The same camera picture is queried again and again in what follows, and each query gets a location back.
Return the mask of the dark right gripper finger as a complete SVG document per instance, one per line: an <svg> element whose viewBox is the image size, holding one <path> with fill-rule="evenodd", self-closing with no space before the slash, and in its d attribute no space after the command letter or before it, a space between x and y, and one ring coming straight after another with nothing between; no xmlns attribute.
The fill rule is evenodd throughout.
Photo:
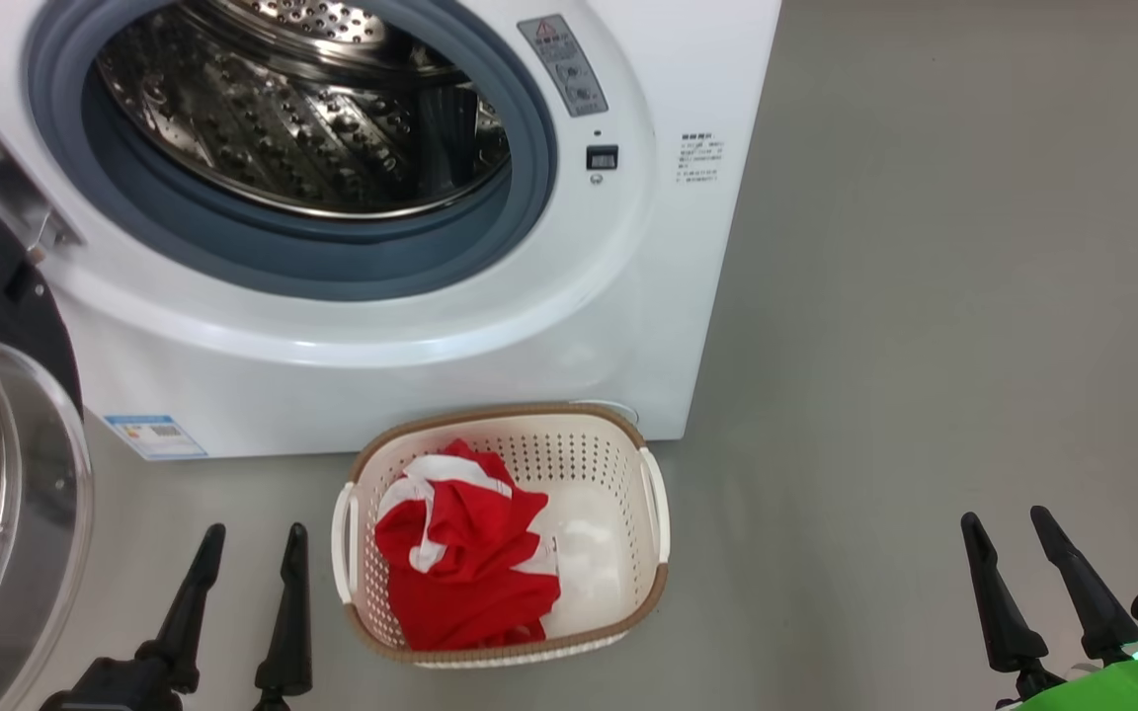
<svg viewBox="0 0 1138 711"><path fill-rule="evenodd" d="M988 665L998 673L1040 670L1040 661L1048 656L1047 644L1021 615L1000 576L998 552L978 514L960 516L960 534Z"/></svg>
<svg viewBox="0 0 1138 711"><path fill-rule="evenodd" d="M1063 531L1046 506L1030 509L1031 523L1046 559L1056 567L1081 625L1081 648L1088 659L1129 659L1125 647L1138 643L1138 625L1097 574L1092 563Z"/></svg>

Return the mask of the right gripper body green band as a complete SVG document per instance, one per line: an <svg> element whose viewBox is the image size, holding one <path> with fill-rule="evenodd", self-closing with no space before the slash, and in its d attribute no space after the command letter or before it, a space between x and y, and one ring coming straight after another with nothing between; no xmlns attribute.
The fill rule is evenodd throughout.
<svg viewBox="0 0 1138 711"><path fill-rule="evenodd" d="M1034 694L999 702L1000 710L1138 710L1138 654L1129 661Z"/></svg>

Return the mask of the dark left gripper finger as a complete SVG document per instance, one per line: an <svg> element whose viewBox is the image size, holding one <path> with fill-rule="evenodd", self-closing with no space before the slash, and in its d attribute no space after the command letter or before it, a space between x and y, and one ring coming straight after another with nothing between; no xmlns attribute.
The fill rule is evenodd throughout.
<svg viewBox="0 0 1138 711"><path fill-rule="evenodd" d="M289 528L280 578L282 594L267 656L256 670L262 698L304 696L313 688L308 532L302 523Z"/></svg>
<svg viewBox="0 0 1138 711"><path fill-rule="evenodd" d="M154 659L160 662L164 665L164 683L180 694L191 694L199 687L196 656L203 635L203 615L208 593L218 577L225 535L222 523L207 528L157 636L141 644L135 652L137 661Z"/></svg>

